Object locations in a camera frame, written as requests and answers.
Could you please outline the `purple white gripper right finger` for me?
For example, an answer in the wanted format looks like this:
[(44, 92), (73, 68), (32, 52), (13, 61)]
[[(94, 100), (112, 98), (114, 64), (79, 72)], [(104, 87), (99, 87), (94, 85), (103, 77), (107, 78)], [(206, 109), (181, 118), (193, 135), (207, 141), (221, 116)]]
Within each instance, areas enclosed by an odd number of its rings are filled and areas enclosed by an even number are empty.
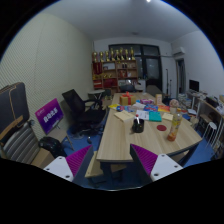
[(182, 169), (168, 155), (157, 155), (134, 144), (130, 145), (130, 155), (137, 166), (142, 182), (154, 182)]

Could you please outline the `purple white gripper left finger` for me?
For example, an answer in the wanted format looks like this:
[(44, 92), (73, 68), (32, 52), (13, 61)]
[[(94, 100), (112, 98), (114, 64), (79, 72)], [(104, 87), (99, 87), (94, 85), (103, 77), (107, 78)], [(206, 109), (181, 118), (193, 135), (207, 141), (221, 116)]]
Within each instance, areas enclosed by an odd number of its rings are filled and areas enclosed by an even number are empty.
[(44, 170), (69, 182), (79, 184), (85, 177), (93, 155), (93, 146), (88, 145), (67, 157), (58, 156)]

